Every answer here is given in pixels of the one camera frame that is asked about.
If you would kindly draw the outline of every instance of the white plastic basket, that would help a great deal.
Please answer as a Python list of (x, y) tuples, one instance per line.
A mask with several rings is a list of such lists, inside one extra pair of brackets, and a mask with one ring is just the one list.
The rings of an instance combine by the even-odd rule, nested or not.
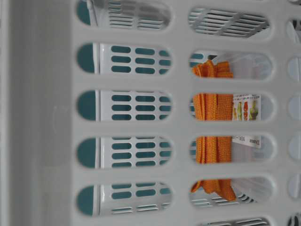
[[(141, 9), (138, 3), (132, 2), (128, 3), (127, 1), (104, 1), (103, 5), (98, 5), (96, 2), (88, 1), (89, 10), (90, 10), (90, 20), (91, 25), (96, 25), (98, 27), (112, 27), (112, 28), (127, 28), (127, 29), (141, 29), (139, 25), (135, 23), (135, 21), (141, 21), (139, 14), (141, 13), (139, 9)], [(110, 7), (113, 5), (117, 5), (119, 9), (112, 10)], [(134, 14), (127, 12), (128, 4), (133, 4), (135, 7), (131, 8), (136, 9)], [(163, 9), (162, 5), (153, 5), (150, 4), (148, 7), (154, 7), (153, 12), (156, 12), (154, 16), (156, 18), (160, 18), (161, 21), (165, 21), (167, 24), (168, 18), (162, 17)], [(132, 15), (130, 18), (130, 25), (126, 22), (121, 22), (118, 26), (113, 24), (110, 20), (112, 13), (114, 15), (119, 16), (119, 18)], [(254, 15), (246, 15), (243, 13), (236, 12), (227, 12), (227, 11), (218, 11), (206, 8), (194, 8), (189, 15), (189, 24), (196, 32), (201, 34), (214, 34), (221, 36), (232, 36), (232, 37), (240, 37), (240, 38), (249, 38), (251, 40), (257, 40), (266, 38), (270, 33), (270, 28), (267, 20), (261, 16)], [(156, 29), (161, 30), (165, 27), (156, 27)], [(298, 35), (294, 30), (292, 24), (290, 23), (287, 28), (287, 32), (291, 38), (295, 41), (299, 42)], [(129, 71), (132, 74), (140, 74), (145, 76), (147, 73), (137, 73), (136, 69), (140, 67), (151, 67), (154, 69), (154, 73), (152, 76), (160, 76), (162, 75), (160, 72), (161, 69), (167, 72), (170, 68), (170, 65), (167, 67), (163, 67), (159, 64), (160, 60), (168, 60), (172, 61), (167, 56), (162, 56), (160, 54), (161, 51), (167, 53), (166, 49), (162, 49), (161, 47), (153, 47), (153, 46), (135, 46), (135, 45), (127, 45), (121, 46), (122, 48), (129, 48), (128, 53), (116, 53), (112, 51), (112, 47), (118, 46), (117, 43), (114, 44), (102, 44), (102, 43), (94, 43), (94, 65), (95, 65), (95, 73), (96, 74), (107, 74), (112, 73), (112, 67), (114, 66), (122, 66), (128, 67)], [(135, 49), (145, 48), (152, 49), (153, 54), (151, 56), (138, 54)], [(261, 54), (254, 53), (237, 53), (237, 52), (221, 52), (221, 51), (208, 51), (208, 50), (198, 50), (195, 54), (203, 55), (202, 59), (194, 59), (191, 58), (190, 62), (192, 63), (204, 63), (209, 56), (216, 56), (213, 59), (213, 62), (217, 64), (218, 62), (228, 61), (230, 63), (230, 70), (234, 74), (235, 79), (250, 79), (250, 80), (263, 80), (268, 78), (272, 71), (272, 65), (269, 59)], [(131, 58), (130, 62), (126, 63), (116, 63), (112, 60), (112, 57), (129, 57)], [(138, 64), (137, 59), (140, 57), (145, 57), (148, 59), (153, 59), (154, 64), (151, 66)], [(289, 70), (292, 70), (293, 74), (299, 74), (299, 62), (295, 62), (291, 64)], [(165, 103), (161, 103), (160, 97), (166, 97), (166, 94), (162, 92), (136, 92), (136, 91), (108, 91), (108, 90), (100, 90), (96, 91), (96, 96), (99, 97), (96, 99), (96, 115), (100, 121), (111, 121), (112, 116), (116, 114), (116, 111), (112, 110), (112, 106), (115, 104), (127, 104), (131, 106), (131, 110), (125, 112), (118, 112), (118, 114), (127, 114), (131, 116), (130, 120), (137, 120), (136, 116), (138, 114), (151, 114), (154, 115), (154, 119), (158, 120), (162, 112), (160, 111), (160, 106)], [(124, 102), (114, 102), (111, 97), (113, 95), (129, 95), (131, 100)], [(148, 96), (151, 95), (155, 97), (155, 101), (151, 103), (141, 103), (137, 102), (135, 99), (137, 96)], [(155, 110), (152, 112), (138, 112), (136, 111), (136, 107), (141, 104), (149, 104), (155, 107)], [(266, 119), (270, 116), (272, 112), (272, 104), (268, 99), (262, 97), (262, 118)], [(267, 160), (272, 156), (273, 146), (271, 142), (262, 137), (262, 148), (258, 150), (256, 148), (247, 147), (245, 145), (239, 145), (232, 143), (232, 159), (233, 162), (251, 162), (251, 161), (263, 161)], [(159, 156), (160, 148), (159, 143), (163, 141), (162, 138), (155, 137), (151, 140), (156, 144), (156, 149), (152, 151), (156, 152)], [(114, 153), (114, 150), (111, 150), (111, 145), (116, 140), (113, 140), (110, 137), (102, 137), (97, 140), (100, 142), (100, 145), (97, 145), (96, 150), (96, 161), (95, 166), (97, 168), (111, 168), (112, 158), (111, 153)], [(135, 137), (131, 137), (130, 140), (127, 140), (135, 145), (137, 142)], [(156, 165), (159, 165), (161, 160), (166, 161), (167, 158), (151, 158), (148, 160), (155, 161)], [(135, 162), (137, 161), (135, 158), (131, 158), (130, 160), (126, 160), (132, 163), (132, 167), (135, 167)], [(238, 178), (232, 181), (232, 186), (235, 188), (236, 194), (238, 196), (237, 201), (229, 202), (226, 201), (217, 195), (208, 195), (204, 193), (202, 189), (200, 191), (193, 193), (190, 195), (190, 199), (192, 203), (197, 207), (212, 207), (212, 206), (225, 206), (232, 204), (242, 204), (242, 203), (251, 203), (251, 202), (264, 202), (268, 199), (271, 194), (271, 184), (267, 180), (263, 180), (262, 178)], [(164, 185), (161, 183), (155, 183), (153, 186), (149, 186), (149, 189), (156, 190), (156, 195), (150, 198), (145, 199), (137, 199), (135, 196), (127, 199), (126, 201), (121, 200), (113, 200), (111, 198), (111, 194), (114, 192), (114, 189), (111, 188), (110, 185), (106, 186), (96, 186), (95, 187), (95, 203), (96, 207), (94, 208), (94, 215), (107, 215), (107, 214), (116, 214), (116, 213), (132, 213), (146, 210), (159, 210), (162, 205), (167, 205), (170, 203), (171, 195), (160, 195), (159, 190), (163, 188)], [(293, 189), (299, 190), (298, 183), (292, 186)], [(134, 184), (131, 185), (131, 188), (121, 189), (121, 191), (130, 191), (132, 194), (135, 194), (136, 186)], [(145, 206), (145, 209), (140, 209), (139, 206)]]
[[(289, 116), (301, 119), (300, 98), (288, 104), (300, 93), (300, 60), (288, 65), (297, 82), (284, 74), (289, 58), (301, 56), (300, 24), (283, 27), (300, 19), (299, 0), (86, 0), (92, 27), (75, 13), (79, 0), (3, 1), (1, 225), (299, 225), (300, 215), (293, 214), (300, 204), (289, 194), (298, 198), (300, 176), (288, 181), (300, 172), (300, 163), (292, 161), (287, 146), (300, 130)], [(87, 42), (93, 43), (95, 74), (76, 62)], [(114, 46), (131, 51), (112, 51)], [(154, 53), (141, 54), (138, 48)], [(202, 58), (189, 58), (193, 54)], [(234, 79), (189, 74), (189, 63), (211, 57), (215, 64), (229, 61)], [(96, 122), (83, 119), (77, 108), (88, 90), (95, 91)], [(219, 91), (261, 94), (262, 122), (196, 122), (188, 110), (192, 95)], [(130, 96), (131, 108), (114, 110), (125, 105), (114, 95)], [(138, 101), (138, 96), (154, 100)], [(140, 105), (154, 110), (138, 110)], [(118, 121), (116, 115), (128, 117)], [(244, 133), (262, 136), (262, 147), (233, 144), (231, 164), (199, 166), (189, 155), (189, 148), (195, 149), (189, 143), (198, 136)], [(76, 155), (89, 137), (96, 139), (96, 169), (83, 167)], [(131, 157), (114, 159), (124, 150), (113, 145), (124, 142), (131, 144)], [(136, 146), (139, 142), (155, 144), (155, 155), (143, 159), (153, 167), (137, 166), (136, 154), (146, 151)], [(162, 142), (170, 146), (161, 147)], [(290, 145), (298, 158), (300, 144), (298, 139)], [(172, 154), (161, 156), (162, 151)], [(114, 169), (125, 161), (128, 168)], [(190, 193), (196, 180), (210, 178), (233, 178), (237, 200), (202, 189)], [(77, 203), (87, 186), (94, 189), (93, 217)], [(154, 195), (137, 195), (143, 190)], [(122, 192), (131, 196), (114, 198)]]

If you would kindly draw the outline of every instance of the orange towel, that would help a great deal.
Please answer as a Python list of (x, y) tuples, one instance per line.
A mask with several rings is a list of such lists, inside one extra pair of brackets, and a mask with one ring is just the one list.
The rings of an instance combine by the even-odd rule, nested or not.
[[(218, 63), (211, 60), (198, 64), (192, 71), (200, 77), (233, 78), (228, 62)], [(196, 119), (208, 121), (232, 120), (233, 95), (201, 93), (193, 97)], [(200, 164), (231, 162), (231, 137), (198, 137), (196, 140), (196, 162)], [(191, 192), (200, 187), (208, 194), (216, 192), (220, 197), (233, 201), (236, 199), (230, 179), (198, 181)]]

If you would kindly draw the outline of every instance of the white label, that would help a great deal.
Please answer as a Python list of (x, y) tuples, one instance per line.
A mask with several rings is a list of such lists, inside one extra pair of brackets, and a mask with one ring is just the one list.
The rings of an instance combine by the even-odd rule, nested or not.
[[(232, 120), (260, 121), (261, 96), (253, 94), (234, 94)], [(232, 142), (261, 148), (261, 136), (233, 136)]]

